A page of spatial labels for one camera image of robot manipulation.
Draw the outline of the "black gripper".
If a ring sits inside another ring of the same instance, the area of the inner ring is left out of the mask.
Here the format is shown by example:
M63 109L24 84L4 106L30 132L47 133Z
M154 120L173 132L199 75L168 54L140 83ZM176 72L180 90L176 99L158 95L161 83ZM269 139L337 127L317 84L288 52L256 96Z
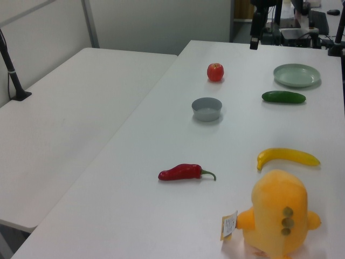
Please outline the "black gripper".
M259 37L262 33L263 28L265 27L267 21L267 13L265 12L255 12L252 18L251 24L251 40L250 40L250 49L257 50L259 45Z

